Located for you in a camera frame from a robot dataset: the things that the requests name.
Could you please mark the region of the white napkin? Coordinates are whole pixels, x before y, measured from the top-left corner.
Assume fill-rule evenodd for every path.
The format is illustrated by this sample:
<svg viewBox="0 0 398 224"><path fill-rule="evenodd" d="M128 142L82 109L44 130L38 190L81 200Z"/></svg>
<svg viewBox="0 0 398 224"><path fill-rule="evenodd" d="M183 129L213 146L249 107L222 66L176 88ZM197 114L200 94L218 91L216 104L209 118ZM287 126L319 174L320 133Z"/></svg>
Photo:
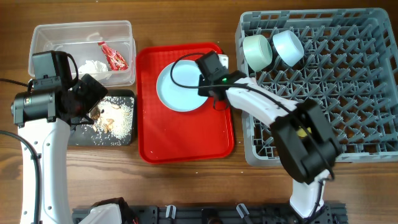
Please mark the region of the white napkin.
<svg viewBox="0 0 398 224"><path fill-rule="evenodd" d="M107 80L112 73L105 63L98 60L86 60L85 64L78 68L79 74L89 74L96 80Z"/></svg>

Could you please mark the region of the light blue plate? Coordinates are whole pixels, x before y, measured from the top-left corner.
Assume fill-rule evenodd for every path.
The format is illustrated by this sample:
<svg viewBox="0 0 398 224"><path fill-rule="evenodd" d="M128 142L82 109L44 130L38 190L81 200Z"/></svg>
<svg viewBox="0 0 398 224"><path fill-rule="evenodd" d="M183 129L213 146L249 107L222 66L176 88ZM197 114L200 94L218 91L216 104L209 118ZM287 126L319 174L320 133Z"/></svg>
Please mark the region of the light blue plate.
<svg viewBox="0 0 398 224"><path fill-rule="evenodd" d="M159 100L167 108L178 112L193 111L201 107L208 97L199 96L197 89L176 85L170 77L173 64L166 66L158 76L156 91ZM197 86L201 76L200 69L193 60L179 61L174 66L172 74L177 83L185 86Z"/></svg>

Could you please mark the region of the red snack wrapper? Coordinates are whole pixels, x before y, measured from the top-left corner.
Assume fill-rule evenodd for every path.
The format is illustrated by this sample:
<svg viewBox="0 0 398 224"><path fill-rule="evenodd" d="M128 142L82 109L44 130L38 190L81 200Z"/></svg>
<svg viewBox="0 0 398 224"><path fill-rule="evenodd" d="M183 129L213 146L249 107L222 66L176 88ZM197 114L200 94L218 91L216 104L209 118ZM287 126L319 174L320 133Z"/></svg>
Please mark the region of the red snack wrapper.
<svg viewBox="0 0 398 224"><path fill-rule="evenodd" d="M127 70L129 68L123 56L118 51L112 49L106 42L98 42L98 45L105 54L112 71Z"/></svg>

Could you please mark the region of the mint green bowl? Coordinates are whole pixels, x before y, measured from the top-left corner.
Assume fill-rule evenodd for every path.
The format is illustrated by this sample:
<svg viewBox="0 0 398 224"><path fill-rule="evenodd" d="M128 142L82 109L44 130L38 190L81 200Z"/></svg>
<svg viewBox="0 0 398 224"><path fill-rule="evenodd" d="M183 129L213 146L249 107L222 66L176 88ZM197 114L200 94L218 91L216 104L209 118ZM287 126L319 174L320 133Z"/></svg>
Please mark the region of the mint green bowl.
<svg viewBox="0 0 398 224"><path fill-rule="evenodd" d="M255 72L261 71L272 62L272 49L263 35L252 35L243 39L244 57Z"/></svg>

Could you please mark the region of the light blue bowl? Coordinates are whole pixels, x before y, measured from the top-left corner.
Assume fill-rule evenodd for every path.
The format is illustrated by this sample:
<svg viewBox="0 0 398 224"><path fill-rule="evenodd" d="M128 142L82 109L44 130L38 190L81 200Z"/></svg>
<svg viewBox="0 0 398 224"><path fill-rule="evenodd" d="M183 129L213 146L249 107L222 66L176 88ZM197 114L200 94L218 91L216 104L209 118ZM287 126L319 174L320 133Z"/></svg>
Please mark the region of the light blue bowl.
<svg viewBox="0 0 398 224"><path fill-rule="evenodd" d="M304 49L299 38L290 30L285 30L273 36L274 47L281 59L293 67L304 56Z"/></svg>

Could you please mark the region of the yellow plastic cup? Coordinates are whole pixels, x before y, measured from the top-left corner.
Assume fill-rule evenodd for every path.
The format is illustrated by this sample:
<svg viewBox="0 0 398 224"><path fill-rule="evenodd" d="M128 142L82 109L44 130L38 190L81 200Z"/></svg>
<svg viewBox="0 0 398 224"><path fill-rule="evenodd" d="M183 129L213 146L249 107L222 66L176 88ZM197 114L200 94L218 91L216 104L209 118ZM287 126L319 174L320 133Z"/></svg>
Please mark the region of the yellow plastic cup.
<svg viewBox="0 0 398 224"><path fill-rule="evenodd" d="M307 137L307 133L312 133L312 130L311 130L310 127L308 127L306 131L305 131L303 128L299 128L299 129L296 131L296 133L297 133L297 135L298 135L300 138L305 138L305 137Z"/></svg>

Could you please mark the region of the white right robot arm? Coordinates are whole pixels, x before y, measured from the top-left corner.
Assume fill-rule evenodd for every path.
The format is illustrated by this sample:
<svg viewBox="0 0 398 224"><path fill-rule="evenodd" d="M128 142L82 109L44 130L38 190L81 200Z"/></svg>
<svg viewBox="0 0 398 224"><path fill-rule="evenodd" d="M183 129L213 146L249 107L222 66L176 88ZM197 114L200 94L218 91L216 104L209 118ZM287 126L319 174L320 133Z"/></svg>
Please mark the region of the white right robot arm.
<svg viewBox="0 0 398 224"><path fill-rule="evenodd" d="M269 128L280 162L293 179L290 206L303 220L313 220L323 206L324 184L334 180L333 166L341 154L320 105L311 99L301 103L285 99L239 70L229 72L214 51L200 54L195 62L201 73L199 95L226 100Z"/></svg>

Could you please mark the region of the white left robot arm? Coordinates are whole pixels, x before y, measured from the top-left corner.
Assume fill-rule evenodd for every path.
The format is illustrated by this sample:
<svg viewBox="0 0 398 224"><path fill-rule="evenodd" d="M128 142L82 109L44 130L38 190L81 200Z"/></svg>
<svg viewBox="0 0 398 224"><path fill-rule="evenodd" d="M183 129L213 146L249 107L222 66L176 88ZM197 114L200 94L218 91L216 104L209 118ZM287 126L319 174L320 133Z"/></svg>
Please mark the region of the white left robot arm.
<svg viewBox="0 0 398 224"><path fill-rule="evenodd" d="M107 95L91 75L73 76L73 57L33 54L35 78L11 105L23 160L21 223L71 223L66 155L71 133L92 124L89 112Z"/></svg>

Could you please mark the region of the grey dishwasher rack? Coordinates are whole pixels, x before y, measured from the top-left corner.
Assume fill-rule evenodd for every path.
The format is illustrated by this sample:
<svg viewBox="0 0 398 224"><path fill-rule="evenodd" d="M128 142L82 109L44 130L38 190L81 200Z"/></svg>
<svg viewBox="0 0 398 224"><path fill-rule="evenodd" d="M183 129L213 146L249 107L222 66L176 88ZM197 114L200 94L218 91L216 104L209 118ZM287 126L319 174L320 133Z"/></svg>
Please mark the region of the grey dishwasher rack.
<svg viewBox="0 0 398 224"><path fill-rule="evenodd" d="M301 41L303 58L280 56L255 72L243 40L283 31ZM397 160L397 44L381 8L249 11L235 32L237 67L265 90L289 100L315 100L342 145L340 162Z"/></svg>

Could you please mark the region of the clear plastic bin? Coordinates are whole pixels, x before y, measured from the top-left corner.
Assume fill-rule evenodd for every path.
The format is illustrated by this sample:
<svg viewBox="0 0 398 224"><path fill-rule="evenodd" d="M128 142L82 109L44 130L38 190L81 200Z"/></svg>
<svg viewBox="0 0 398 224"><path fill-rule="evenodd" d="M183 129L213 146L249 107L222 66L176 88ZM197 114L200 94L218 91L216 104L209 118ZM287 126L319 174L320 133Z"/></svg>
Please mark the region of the clear plastic bin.
<svg viewBox="0 0 398 224"><path fill-rule="evenodd" d="M118 51L129 68L112 71L98 42L106 42ZM107 65L112 73L107 80L98 80L103 86L129 86L135 82L136 45L129 21L72 22L63 24L44 24L34 29L29 55L49 50L62 51L72 55L70 62L72 76L75 65L79 68L86 60L98 60Z"/></svg>

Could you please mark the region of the red serving tray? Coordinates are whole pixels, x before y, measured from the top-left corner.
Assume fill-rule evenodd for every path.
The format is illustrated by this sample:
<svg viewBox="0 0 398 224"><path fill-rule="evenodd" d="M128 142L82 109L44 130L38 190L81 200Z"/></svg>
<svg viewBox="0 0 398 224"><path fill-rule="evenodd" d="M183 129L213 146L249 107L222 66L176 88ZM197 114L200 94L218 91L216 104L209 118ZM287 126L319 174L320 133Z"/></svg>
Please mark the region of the red serving tray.
<svg viewBox="0 0 398 224"><path fill-rule="evenodd" d="M228 156L234 147L231 110L208 99L189 112L168 109L159 100L156 82L161 71L179 57L222 49L214 43L148 47L136 57L136 108L138 150L151 164L215 159Z"/></svg>

